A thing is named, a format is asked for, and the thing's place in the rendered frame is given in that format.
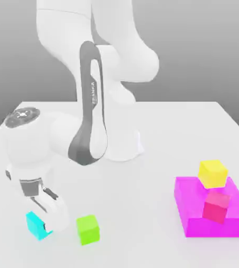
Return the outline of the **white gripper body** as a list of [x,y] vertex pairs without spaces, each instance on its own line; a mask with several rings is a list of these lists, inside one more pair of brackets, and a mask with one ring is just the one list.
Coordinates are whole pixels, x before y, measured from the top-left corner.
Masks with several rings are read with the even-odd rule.
[[46,232],[60,232],[68,227],[68,208],[63,198],[51,189],[41,189],[38,196],[29,199],[33,212],[42,220]]

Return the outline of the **small cyan cube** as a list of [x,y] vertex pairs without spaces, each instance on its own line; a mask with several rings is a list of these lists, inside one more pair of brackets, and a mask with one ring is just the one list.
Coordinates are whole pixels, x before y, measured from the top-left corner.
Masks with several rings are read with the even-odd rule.
[[37,240],[42,240],[52,233],[47,231],[45,223],[32,211],[26,214],[28,230],[35,236]]

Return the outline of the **small green cube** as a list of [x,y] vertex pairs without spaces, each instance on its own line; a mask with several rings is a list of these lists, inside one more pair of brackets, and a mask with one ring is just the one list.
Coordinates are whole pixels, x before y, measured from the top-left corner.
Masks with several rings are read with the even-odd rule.
[[94,215],[87,215],[76,220],[81,245],[100,240],[100,228]]

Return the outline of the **small pink cube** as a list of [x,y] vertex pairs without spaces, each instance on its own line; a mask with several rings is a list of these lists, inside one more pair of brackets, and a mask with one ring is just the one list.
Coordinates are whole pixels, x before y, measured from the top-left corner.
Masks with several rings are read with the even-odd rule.
[[204,202],[202,217],[224,224],[231,197],[217,191],[210,191]]

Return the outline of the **small yellow cube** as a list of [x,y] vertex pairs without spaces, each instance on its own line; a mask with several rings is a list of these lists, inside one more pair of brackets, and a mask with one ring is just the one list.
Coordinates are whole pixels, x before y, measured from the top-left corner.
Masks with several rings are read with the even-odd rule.
[[223,188],[228,170],[220,160],[203,160],[199,165],[198,178],[204,188]]

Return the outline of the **large magenta box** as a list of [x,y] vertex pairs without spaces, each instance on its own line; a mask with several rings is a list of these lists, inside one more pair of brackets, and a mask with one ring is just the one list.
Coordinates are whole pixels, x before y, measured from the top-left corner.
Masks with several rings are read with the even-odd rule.
[[197,177],[176,177],[174,197],[186,237],[239,237],[239,190],[231,177],[216,190],[231,197],[224,224],[202,217],[209,190]]

